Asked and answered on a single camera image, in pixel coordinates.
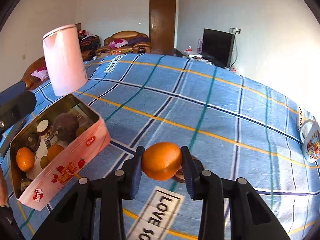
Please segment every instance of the plastic mug with cartoon print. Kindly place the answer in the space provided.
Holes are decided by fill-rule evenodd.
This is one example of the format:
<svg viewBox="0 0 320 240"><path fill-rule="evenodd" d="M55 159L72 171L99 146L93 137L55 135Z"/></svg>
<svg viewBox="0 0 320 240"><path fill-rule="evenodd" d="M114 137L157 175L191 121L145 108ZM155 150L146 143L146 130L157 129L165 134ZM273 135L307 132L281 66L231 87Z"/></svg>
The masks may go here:
<svg viewBox="0 0 320 240"><path fill-rule="evenodd" d="M320 158L320 127L316 121L306 120L301 126L300 139L305 159L314 163Z"/></svg>

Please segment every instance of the bed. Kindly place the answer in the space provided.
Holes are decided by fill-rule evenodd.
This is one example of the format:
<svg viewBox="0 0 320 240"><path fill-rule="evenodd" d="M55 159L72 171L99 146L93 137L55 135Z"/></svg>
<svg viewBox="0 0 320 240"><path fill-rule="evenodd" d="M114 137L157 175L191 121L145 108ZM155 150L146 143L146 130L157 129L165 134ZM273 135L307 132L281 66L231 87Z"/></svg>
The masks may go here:
<svg viewBox="0 0 320 240"><path fill-rule="evenodd" d="M102 55L85 62L85 67L89 80L74 95L101 113L112 139L78 177L102 178L119 169L138 145L147 148L171 141L188 146L205 169L222 178L246 178L291 239L302 239L310 230L319 216L320 166L307 163L302 156L296 103L249 78L179 57ZM27 122L59 99L50 81L34 93L37 106ZM306 111L304 114L314 118ZM1 159L9 204L28 240L78 179L71 179L46 208L35 211L19 203L12 193L9 156ZM144 174L136 199L123 201L128 239L134 239L143 226L136 220L159 188L180 198L160 238L197 239L202 202L192 201L184 184L172 179L154 181ZM225 225L225 239L229 239L227 201Z"/></svg>

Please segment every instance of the pink cylinder container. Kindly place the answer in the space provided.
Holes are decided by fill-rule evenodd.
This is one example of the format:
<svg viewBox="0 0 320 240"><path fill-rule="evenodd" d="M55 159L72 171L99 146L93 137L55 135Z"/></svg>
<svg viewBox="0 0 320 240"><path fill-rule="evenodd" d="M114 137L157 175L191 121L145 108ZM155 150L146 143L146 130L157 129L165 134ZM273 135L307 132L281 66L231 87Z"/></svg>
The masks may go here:
<svg viewBox="0 0 320 240"><path fill-rule="evenodd" d="M65 25L48 32L43 36L42 44L56 96L74 92L87 82L75 25Z"/></svg>

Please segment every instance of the television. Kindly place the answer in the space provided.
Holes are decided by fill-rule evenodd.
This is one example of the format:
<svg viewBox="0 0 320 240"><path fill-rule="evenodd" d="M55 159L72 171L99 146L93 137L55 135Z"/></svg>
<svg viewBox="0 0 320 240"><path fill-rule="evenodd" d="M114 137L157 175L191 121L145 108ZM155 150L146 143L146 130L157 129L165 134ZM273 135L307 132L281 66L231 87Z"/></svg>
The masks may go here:
<svg viewBox="0 0 320 240"><path fill-rule="evenodd" d="M234 40L235 36L232 33L204 29L202 58L218 67L229 68Z"/></svg>

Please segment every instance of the white wall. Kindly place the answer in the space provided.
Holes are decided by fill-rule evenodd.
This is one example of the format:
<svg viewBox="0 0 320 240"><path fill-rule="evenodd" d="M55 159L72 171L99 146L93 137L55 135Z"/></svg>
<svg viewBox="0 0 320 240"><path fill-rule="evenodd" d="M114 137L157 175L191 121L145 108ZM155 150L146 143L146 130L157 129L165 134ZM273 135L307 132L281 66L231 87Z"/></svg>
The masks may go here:
<svg viewBox="0 0 320 240"><path fill-rule="evenodd" d="M241 28L239 74L320 115L320 25L303 0L179 1L178 49L196 48L203 28Z"/></svg>
<svg viewBox="0 0 320 240"><path fill-rule="evenodd" d="M76 22L81 22L82 29L98 35L102 44L105 38L124 30L149 35L149 0L76 0Z"/></svg>
<svg viewBox="0 0 320 240"><path fill-rule="evenodd" d="M44 34L74 23L74 0L21 0L0 32L0 91L20 81L43 56Z"/></svg>

